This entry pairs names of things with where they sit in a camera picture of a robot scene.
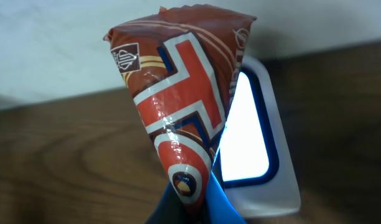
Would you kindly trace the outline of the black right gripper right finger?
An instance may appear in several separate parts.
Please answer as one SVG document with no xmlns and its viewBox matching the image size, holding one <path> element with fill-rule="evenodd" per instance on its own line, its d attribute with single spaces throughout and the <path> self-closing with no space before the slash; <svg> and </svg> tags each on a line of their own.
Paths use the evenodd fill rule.
<svg viewBox="0 0 381 224">
<path fill-rule="evenodd" d="M 213 173 L 207 184 L 205 199 L 210 224 L 247 224 L 227 199 Z"/>
</svg>

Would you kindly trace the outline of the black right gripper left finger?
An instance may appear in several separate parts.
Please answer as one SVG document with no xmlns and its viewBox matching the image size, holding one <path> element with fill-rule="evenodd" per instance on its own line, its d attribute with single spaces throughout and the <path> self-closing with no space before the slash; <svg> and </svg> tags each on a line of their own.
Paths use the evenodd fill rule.
<svg viewBox="0 0 381 224">
<path fill-rule="evenodd" d="M 206 204 L 199 214 L 192 216 L 184 208 L 175 189 L 169 182 L 161 200 L 145 224 L 205 224 Z"/>
</svg>

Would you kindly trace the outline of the red brown snack packet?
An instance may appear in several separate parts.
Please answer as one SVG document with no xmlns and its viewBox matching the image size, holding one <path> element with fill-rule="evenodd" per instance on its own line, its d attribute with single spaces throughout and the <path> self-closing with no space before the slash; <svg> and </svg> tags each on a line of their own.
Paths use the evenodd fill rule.
<svg viewBox="0 0 381 224">
<path fill-rule="evenodd" d="M 161 8 L 104 36 L 185 210 L 201 208 L 255 17 Z"/>
</svg>

